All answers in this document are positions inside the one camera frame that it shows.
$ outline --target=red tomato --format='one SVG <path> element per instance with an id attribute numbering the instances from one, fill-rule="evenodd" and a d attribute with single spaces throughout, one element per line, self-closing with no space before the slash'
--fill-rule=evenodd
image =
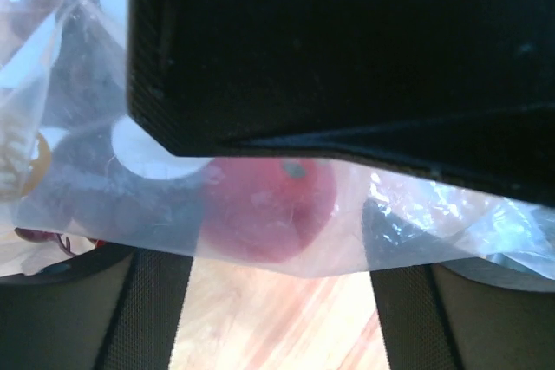
<path id="1" fill-rule="evenodd" d="M 314 159 L 217 158 L 203 173 L 201 237 L 248 262 L 281 263 L 302 252 L 336 201 L 333 168 Z"/>
<path id="2" fill-rule="evenodd" d="M 98 249 L 99 247 L 102 247 L 104 244 L 106 244 L 105 241 L 96 240 L 95 238 L 90 238 L 89 242 L 95 245 L 95 249 Z"/>

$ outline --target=red object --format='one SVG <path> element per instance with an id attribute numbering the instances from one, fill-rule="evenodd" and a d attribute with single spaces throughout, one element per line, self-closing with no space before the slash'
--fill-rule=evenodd
<path id="1" fill-rule="evenodd" d="M 298 255 L 328 223 L 336 201 L 333 168 L 314 159 L 218 158 L 203 173 L 201 238 L 248 262 Z"/>
<path id="2" fill-rule="evenodd" d="M 89 238 L 88 240 L 89 240 L 90 243 L 95 245 L 95 249 L 98 249 L 99 247 L 102 247 L 104 244 L 106 244 L 105 241 L 96 240 L 95 238 Z"/>
<path id="3" fill-rule="evenodd" d="M 31 229 L 14 229 L 14 232 L 19 238 L 31 243 L 44 243 L 56 240 L 56 234 L 48 231 L 39 231 Z"/>

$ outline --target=plastic wrap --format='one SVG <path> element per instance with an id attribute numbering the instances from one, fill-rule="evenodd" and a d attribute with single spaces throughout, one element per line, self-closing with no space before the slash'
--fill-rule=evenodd
<path id="1" fill-rule="evenodd" d="M 541 207 L 343 161 L 174 157 L 127 117 L 127 0 L 1 2 L 3 242 L 17 227 L 298 276 L 505 253 L 555 278 Z"/>

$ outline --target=wooden floor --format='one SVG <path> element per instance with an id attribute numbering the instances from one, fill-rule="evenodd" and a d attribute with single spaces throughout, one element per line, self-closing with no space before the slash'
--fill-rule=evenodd
<path id="1" fill-rule="evenodd" d="M 366 273 L 305 280 L 195 261 L 171 370 L 386 370 Z"/>

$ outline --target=plastic bag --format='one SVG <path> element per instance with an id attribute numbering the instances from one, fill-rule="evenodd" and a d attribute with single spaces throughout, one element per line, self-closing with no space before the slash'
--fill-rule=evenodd
<path id="1" fill-rule="evenodd" d="M 127 117 L 127 0 L 2 0 L 2 12 L 6 236 L 53 231 L 297 276 L 505 253 L 555 278 L 536 206 L 343 161 L 174 157 Z"/>

